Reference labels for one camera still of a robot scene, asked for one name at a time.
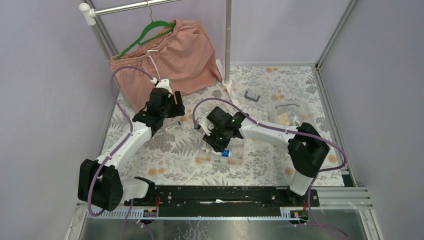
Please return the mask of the blue white medicine bottle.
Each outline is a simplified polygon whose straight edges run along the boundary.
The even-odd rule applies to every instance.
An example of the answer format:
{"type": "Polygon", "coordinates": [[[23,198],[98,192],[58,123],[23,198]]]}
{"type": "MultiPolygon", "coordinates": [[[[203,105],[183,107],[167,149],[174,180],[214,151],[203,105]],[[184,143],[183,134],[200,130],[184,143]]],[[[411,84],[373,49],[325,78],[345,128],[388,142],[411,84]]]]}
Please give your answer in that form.
{"type": "Polygon", "coordinates": [[[223,150],[222,152],[213,152],[214,155],[224,158],[230,158],[231,157],[231,151],[230,150],[223,150]]]}

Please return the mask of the small white tube blue tip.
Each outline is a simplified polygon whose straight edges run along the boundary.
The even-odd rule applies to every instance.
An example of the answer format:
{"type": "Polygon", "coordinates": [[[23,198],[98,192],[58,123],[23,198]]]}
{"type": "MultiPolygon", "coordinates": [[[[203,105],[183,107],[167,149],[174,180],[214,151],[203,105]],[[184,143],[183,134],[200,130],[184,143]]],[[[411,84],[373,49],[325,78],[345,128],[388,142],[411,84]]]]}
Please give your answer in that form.
{"type": "Polygon", "coordinates": [[[171,131],[171,130],[173,130],[175,128],[179,128],[181,125],[182,125],[182,122],[181,121],[177,121],[177,122],[175,122],[175,123],[167,126],[165,128],[165,132],[169,132],[169,131],[171,131]]]}

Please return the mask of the clear compartment organizer tray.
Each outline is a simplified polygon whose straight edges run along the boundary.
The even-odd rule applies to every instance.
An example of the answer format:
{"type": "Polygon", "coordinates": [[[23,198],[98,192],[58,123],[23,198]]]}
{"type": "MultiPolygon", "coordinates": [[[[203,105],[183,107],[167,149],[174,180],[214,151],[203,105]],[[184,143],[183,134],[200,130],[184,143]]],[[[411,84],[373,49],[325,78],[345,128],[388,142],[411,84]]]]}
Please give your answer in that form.
{"type": "Polygon", "coordinates": [[[232,139],[225,150],[230,150],[230,157],[220,157],[214,155],[213,148],[206,143],[204,140],[200,142],[199,152],[197,159],[202,163],[227,166],[227,167],[239,167],[244,161],[244,146],[245,141],[242,139],[232,139]]]}

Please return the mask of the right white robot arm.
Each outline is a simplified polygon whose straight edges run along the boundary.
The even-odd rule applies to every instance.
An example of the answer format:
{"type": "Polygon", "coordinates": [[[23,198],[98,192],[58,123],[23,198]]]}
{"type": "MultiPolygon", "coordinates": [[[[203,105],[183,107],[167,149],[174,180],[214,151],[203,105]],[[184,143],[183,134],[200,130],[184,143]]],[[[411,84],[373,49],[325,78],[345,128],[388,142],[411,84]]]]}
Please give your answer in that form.
{"type": "Polygon", "coordinates": [[[260,123],[240,111],[230,115],[217,106],[206,116],[199,117],[197,126],[205,133],[203,140],[215,152],[223,152],[232,139],[258,140],[284,149],[295,169],[286,193],[287,201],[293,206],[307,199],[308,188],[330,151],[325,140],[307,122],[300,126],[260,123]]]}

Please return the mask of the clear box lid black handle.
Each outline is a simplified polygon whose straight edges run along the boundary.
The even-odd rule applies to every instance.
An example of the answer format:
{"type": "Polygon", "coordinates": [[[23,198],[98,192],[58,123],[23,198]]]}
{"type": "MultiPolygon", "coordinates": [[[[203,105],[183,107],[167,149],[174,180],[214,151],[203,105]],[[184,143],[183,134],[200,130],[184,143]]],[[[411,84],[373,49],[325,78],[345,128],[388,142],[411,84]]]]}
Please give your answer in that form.
{"type": "Polygon", "coordinates": [[[237,99],[242,109],[273,108],[286,100],[286,96],[279,86],[274,84],[238,85],[237,99]]]}

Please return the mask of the clear plastic kit box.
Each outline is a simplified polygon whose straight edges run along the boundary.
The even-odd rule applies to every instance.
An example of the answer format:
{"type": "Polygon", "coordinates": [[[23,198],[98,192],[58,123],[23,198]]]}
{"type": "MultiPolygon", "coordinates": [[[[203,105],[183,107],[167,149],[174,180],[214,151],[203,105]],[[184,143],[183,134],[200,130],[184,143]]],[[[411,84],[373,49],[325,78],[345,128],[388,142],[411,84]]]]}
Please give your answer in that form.
{"type": "Polygon", "coordinates": [[[306,122],[311,124],[313,127],[316,127],[314,115],[312,114],[309,106],[304,101],[278,101],[268,109],[268,121],[278,124],[277,115],[283,113],[287,113],[287,115],[290,117],[292,125],[288,126],[299,127],[302,123],[306,122]]]}

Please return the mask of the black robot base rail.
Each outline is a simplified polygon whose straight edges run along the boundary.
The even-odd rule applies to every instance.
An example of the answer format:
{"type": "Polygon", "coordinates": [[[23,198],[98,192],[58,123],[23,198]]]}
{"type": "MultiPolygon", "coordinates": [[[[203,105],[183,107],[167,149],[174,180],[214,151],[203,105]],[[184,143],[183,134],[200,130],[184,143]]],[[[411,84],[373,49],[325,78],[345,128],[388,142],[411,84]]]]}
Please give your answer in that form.
{"type": "Polygon", "coordinates": [[[152,207],[159,217],[279,217],[281,208],[303,210],[319,207],[316,190],[299,196],[275,186],[177,186],[158,185],[135,207],[152,207]]]}

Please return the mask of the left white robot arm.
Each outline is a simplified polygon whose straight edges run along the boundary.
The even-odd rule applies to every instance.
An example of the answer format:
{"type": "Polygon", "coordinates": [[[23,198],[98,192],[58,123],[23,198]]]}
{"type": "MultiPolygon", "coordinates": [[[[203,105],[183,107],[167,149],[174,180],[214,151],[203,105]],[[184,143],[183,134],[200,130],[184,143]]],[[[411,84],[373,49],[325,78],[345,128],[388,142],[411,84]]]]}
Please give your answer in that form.
{"type": "Polygon", "coordinates": [[[137,199],[148,206],[155,200],[153,181],[144,177],[121,180],[120,173],[134,154],[164,125],[167,118],[185,115],[180,91],[155,87],[145,107],[134,115],[130,129],[108,151],[80,165],[77,198],[92,206],[113,211],[120,203],[137,199]]]}

